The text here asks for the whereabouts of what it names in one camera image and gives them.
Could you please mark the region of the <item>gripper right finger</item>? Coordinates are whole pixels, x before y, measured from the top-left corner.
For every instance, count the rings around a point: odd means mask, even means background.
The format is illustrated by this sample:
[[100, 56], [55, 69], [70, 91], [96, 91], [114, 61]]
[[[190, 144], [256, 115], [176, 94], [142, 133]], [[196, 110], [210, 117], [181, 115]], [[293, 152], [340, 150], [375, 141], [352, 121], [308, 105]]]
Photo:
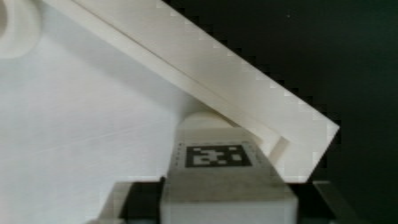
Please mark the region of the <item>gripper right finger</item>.
[[364, 224], [329, 181], [292, 184], [299, 197], [297, 224]]

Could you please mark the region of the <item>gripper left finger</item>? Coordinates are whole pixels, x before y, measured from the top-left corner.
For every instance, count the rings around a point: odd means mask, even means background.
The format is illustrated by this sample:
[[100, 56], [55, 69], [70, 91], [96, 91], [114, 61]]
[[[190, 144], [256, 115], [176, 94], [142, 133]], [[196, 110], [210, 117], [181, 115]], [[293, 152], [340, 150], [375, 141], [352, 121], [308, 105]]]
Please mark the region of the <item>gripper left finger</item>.
[[117, 182], [100, 216], [87, 224], [162, 224], [162, 190], [164, 180]]

